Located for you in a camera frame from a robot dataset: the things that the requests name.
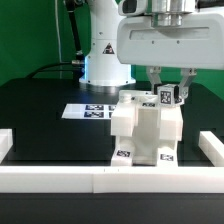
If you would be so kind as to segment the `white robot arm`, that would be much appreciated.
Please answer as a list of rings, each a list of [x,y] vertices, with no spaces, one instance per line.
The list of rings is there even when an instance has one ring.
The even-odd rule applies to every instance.
[[[177,95],[188,96],[198,69],[224,70],[224,0],[64,0],[80,82],[113,88],[133,83],[128,68],[147,68],[154,90],[162,67],[179,68]]]

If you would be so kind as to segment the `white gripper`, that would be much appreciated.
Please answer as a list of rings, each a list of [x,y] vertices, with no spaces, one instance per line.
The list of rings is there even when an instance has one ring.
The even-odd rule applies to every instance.
[[[151,20],[138,16],[119,23],[117,57],[123,64],[147,66],[153,94],[161,84],[159,66],[182,68],[182,99],[188,97],[195,68],[224,70],[224,7],[184,15],[178,27],[153,27]]]

